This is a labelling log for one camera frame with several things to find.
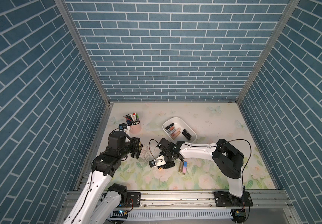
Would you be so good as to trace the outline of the pink nude lipstick tube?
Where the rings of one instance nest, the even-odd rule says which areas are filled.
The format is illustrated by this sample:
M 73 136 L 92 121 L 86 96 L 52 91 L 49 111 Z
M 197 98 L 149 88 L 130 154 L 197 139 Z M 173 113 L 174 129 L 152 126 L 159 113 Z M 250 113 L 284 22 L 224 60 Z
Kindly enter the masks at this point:
M 177 132 L 177 131 L 179 131 L 179 130 L 180 130 L 180 128 L 175 129 L 175 130 L 174 130 L 174 132 L 172 132 L 172 133 L 171 133 L 171 137 L 173 136 L 173 134 L 174 134 L 175 132 Z

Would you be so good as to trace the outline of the brown beige lipstick tube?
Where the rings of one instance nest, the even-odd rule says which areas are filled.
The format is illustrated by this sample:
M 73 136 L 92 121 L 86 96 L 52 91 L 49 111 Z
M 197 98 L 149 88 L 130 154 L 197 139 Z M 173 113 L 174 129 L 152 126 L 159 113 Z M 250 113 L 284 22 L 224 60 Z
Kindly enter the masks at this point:
M 172 138 L 175 139 L 180 134 L 180 131 L 177 131 L 173 134 Z

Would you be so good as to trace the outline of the silver lipstick tube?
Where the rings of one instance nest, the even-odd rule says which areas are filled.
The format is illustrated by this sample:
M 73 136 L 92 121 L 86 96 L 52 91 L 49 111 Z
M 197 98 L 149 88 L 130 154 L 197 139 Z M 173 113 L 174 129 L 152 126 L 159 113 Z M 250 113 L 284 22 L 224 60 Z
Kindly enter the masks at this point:
M 175 132 L 175 128 L 174 127 L 172 127 L 172 128 L 170 128 L 169 130 L 168 130 L 168 134 L 169 135 L 171 135 L 173 132 Z

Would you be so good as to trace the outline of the blue pink lipstick tube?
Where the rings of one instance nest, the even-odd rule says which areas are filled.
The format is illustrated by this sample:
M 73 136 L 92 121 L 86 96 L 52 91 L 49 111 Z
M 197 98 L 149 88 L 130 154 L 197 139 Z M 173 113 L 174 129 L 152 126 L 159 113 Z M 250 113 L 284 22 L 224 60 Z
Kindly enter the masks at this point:
M 183 167 L 182 167 L 182 174 L 183 175 L 185 175 L 186 174 L 186 172 L 187 172 L 187 162 L 186 161 L 184 161 L 183 162 Z

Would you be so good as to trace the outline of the white plastic storage box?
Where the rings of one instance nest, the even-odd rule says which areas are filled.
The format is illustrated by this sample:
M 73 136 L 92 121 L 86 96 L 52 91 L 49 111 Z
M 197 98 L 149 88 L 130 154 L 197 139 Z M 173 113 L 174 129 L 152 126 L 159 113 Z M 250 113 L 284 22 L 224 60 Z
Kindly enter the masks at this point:
M 166 135 L 166 139 L 172 143 L 178 141 L 194 143 L 197 139 L 195 131 L 179 117 L 173 117 L 165 121 L 162 125 L 162 130 Z

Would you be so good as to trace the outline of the black gold lipstick tube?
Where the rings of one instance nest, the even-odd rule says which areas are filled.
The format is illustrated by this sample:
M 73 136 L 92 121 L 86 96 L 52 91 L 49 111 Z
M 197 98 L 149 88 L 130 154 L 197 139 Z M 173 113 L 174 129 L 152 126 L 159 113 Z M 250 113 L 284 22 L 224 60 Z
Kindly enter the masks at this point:
M 182 132 L 182 134 L 188 141 L 190 140 L 190 137 L 185 132 Z

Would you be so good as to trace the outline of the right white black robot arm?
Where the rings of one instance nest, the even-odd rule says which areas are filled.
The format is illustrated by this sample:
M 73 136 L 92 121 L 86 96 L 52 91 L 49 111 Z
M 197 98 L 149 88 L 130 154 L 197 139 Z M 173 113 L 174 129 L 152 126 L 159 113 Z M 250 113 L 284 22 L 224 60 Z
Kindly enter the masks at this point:
M 161 150 L 160 156 L 149 162 L 151 168 L 169 169 L 175 166 L 175 160 L 195 158 L 213 161 L 222 174 L 227 177 L 228 191 L 214 193 L 217 207 L 252 207 L 250 193 L 243 183 L 244 154 L 229 141 L 219 139 L 210 144 L 194 144 L 185 141 L 176 143 L 161 139 L 157 144 Z

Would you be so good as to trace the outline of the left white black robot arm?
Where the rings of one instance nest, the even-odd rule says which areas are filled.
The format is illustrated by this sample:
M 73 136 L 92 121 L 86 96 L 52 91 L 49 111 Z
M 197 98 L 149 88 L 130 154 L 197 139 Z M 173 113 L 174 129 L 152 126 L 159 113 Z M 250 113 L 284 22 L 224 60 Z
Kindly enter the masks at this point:
M 114 131 L 108 136 L 108 145 L 92 162 L 87 183 L 65 224 L 103 224 L 117 207 L 127 202 L 127 187 L 113 184 L 98 203 L 123 160 L 131 155 L 139 158 L 143 145 L 140 138 L 130 137 L 124 131 Z

